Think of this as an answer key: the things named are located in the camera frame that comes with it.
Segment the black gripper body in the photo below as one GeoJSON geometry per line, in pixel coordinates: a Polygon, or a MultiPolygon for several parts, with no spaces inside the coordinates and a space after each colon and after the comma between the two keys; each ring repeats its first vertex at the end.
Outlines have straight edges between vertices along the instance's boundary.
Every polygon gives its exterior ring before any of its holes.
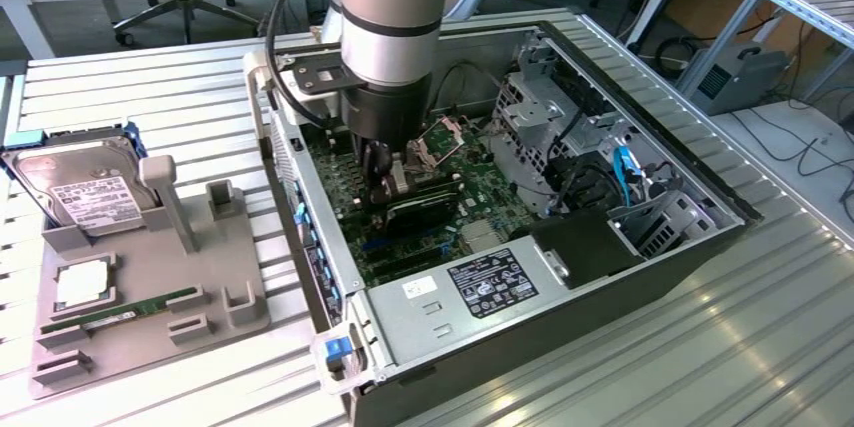
{"type": "Polygon", "coordinates": [[[341,119],[361,139],[398,151],[416,137],[425,117],[430,77],[398,87],[365,84],[342,91],[341,119]]]}

